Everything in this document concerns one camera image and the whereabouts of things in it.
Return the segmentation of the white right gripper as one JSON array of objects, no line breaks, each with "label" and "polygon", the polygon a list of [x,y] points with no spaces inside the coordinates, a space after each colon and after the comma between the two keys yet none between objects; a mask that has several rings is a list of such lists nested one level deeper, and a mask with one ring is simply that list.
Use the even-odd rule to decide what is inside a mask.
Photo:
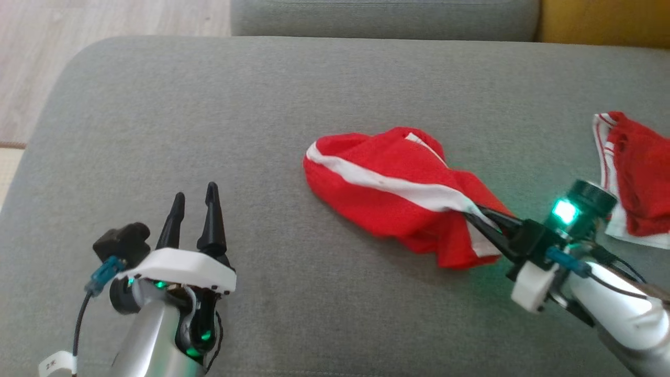
[{"label": "white right gripper", "polygon": [[[478,206],[478,210],[482,217],[472,213],[463,215],[505,258],[510,262],[519,262],[519,253],[512,250],[509,242],[522,226],[522,220],[489,207]],[[544,270],[526,261],[517,275],[510,298],[524,310],[538,314],[558,269],[557,263]]]}]

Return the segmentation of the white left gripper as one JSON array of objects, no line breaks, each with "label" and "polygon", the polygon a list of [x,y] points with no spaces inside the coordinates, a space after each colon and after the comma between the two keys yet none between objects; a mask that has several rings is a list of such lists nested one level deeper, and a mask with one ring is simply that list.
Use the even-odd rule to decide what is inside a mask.
[{"label": "white left gripper", "polygon": [[203,233],[196,244],[201,252],[178,249],[186,205],[186,196],[178,192],[161,229],[156,250],[151,251],[135,268],[117,273],[116,278],[136,279],[140,276],[153,281],[210,289],[219,294],[236,291],[236,272],[215,259],[227,253],[224,220],[216,182],[208,183],[204,202],[207,213]]}]

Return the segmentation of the red shorts with white stripe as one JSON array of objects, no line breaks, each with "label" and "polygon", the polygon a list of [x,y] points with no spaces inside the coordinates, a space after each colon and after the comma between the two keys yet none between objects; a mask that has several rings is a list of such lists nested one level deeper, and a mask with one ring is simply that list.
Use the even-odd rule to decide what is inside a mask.
[{"label": "red shorts with white stripe", "polygon": [[379,238],[394,238],[441,268],[495,263],[502,253],[466,220],[479,206],[509,214],[481,179],[446,162],[442,145],[412,127],[324,136],[305,153],[312,192]]}]

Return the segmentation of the red jersey with white sleeves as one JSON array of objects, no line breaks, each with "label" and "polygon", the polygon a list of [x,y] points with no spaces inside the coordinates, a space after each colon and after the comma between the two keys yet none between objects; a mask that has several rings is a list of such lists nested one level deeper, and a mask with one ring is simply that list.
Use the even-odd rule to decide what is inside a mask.
[{"label": "red jersey with white sleeves", "polygon": [[622,112],[595,114],[601,186],[618,202],[606,235],[670,250],[670,138]]}]

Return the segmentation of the grey fabric sofa seat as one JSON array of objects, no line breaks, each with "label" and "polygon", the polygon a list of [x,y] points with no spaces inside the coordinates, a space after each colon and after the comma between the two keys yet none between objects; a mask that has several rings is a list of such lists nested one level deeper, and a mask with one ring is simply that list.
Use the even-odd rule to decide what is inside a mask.
[{"label": "grey fabric sofa seat", "polygon": [[94,241],[150,244],[186,195],[180,245],[219,186],[237,290],[212,377],[631,377],[556,305],[510,300],[509,264],[437,267],[309,190],[321,136],[416,127],[517,216],[600,181],[591,121],[670,137],[670,52],[502,41],[122,37],[62,72],[0,211],[0,377],[72,347]]}]

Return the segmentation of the yellow cushion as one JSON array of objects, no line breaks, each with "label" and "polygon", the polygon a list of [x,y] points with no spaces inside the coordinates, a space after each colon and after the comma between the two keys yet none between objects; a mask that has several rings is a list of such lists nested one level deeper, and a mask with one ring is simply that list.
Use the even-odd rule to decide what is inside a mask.
[{"label": "yellow cushion", "polygon": [[537,41],[670,50],[670,0],[541,0]]}]

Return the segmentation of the grey sofa back cushion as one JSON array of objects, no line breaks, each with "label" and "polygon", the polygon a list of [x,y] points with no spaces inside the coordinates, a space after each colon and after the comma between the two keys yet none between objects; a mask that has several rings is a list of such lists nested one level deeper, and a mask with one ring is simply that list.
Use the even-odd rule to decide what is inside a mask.
[{"label": "grey sofa back cushion", "polygon": [[230,0],[233,36],[532,41],[541,0]]}]

